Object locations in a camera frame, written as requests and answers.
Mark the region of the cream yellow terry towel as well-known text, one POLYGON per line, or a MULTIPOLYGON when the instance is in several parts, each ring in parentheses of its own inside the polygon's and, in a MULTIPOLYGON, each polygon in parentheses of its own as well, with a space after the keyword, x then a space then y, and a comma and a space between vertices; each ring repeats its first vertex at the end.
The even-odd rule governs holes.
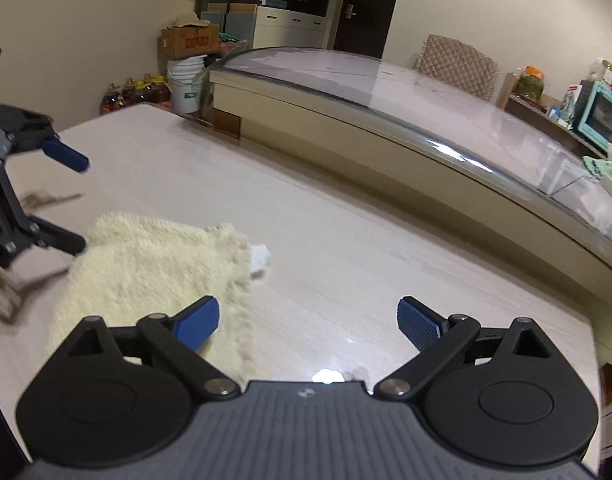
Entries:
POLYGON ((250 290, 270 263, 230 224, 196 228, 132 214, 106 214, 88 233, 53 309, 44 352, 51 354, 87 315, 129 326, 151 313, 174 315, 204 296, 219 304, 214 335, 199 355, 236 382, 257 374, 250 290))

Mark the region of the cooking oil bottles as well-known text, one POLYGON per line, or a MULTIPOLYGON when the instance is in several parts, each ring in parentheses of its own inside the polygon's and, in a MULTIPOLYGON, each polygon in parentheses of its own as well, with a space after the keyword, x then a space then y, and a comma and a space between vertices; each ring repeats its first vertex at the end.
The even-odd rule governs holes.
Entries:
POLYGON ((108 84, 99 105, 99 113, 106 115, 138 104, 153 104, 169 110, 171 102, 172 89, 166 78, 145 74, 138 80, 128 78, 122 86, 108 84))

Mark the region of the white plastic bucket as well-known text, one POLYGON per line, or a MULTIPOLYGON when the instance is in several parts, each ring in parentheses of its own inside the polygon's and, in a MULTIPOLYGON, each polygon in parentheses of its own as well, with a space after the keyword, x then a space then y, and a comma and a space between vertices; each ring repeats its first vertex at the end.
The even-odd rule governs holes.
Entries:
POLYGON ((174 112, 193 114, 200 109, 204 70, 204 54, 167 62, 167 81, 172 92, 170 107, 174 112))

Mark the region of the brown cardboard box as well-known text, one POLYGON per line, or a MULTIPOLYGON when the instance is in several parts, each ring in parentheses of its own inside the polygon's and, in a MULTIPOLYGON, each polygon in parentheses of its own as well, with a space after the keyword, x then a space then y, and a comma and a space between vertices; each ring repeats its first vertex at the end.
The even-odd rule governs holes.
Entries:
POLYGON ((161 30, 157 51, 166 60, 183 60, 195 55, 211 54, 219 50, 219 26, 186 26, 161 30))

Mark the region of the glass top dining table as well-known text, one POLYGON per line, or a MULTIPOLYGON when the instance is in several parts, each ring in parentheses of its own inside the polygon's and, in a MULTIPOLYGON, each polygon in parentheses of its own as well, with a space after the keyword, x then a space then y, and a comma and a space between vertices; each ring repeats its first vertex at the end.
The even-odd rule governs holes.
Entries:
POLYGON ((208 76, 215 113, 233 117, 245 139, 482 230, 612 306, 612 197, 545 133, 358 54, 248 50, 208 76))

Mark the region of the white storage cabinet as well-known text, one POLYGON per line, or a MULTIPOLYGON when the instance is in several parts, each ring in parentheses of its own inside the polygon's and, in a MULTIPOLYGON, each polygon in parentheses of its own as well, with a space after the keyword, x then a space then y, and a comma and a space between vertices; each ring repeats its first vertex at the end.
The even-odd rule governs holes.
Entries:
POLYGON ((326 29, 326 19, 321 16, 251 3, 210 3, 200 18, 252 49, 321 48, 326 29))

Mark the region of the wooden shelf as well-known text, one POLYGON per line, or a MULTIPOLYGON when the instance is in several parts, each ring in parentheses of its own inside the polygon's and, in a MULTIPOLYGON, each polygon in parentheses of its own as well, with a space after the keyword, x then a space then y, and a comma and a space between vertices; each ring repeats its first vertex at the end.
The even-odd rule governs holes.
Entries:
POLYGON ((603 154, 598 148, 595 148, 585 139, 581 138, 575 131, 561 126, 556 120, 549 118, 547 113, 538 105, 517 96, 513 92, 517 80, 518 77, 514 73, 506 73, 504 75, 504 80, 496 99, 496 105, 499 108, 550 136, 552 140, 565 146, 578 157, 590 156, 606 159, 606 154, 603 154))

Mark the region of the green lidded jar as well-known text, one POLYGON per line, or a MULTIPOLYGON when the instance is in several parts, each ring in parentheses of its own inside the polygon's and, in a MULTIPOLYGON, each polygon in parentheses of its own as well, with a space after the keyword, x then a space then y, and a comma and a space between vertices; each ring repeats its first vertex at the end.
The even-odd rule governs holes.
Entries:
POLYGON ((523 99, 537 103, 544 92, 545 75, 533 65, 525 66, 514 87, 514 93, 523 99))

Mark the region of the teal toaster oven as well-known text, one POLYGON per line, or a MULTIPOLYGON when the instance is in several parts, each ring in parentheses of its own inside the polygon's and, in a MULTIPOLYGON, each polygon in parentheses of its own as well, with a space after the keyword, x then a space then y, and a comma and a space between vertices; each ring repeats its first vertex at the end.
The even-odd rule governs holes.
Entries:
POLYGON ((612 144, 612 90, 600 81, 583 80, 575 102, 573 130, 606 154, 612 144))

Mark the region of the quilted beige chair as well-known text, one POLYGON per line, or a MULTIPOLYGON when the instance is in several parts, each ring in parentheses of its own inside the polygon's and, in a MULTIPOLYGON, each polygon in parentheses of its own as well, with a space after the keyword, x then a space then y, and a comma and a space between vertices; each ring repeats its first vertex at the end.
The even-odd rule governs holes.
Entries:
POLYGON ((426 38, 414 69, 485 101, 492 97, 500 72, 492 58, 470 44, 434 34, 426 38))

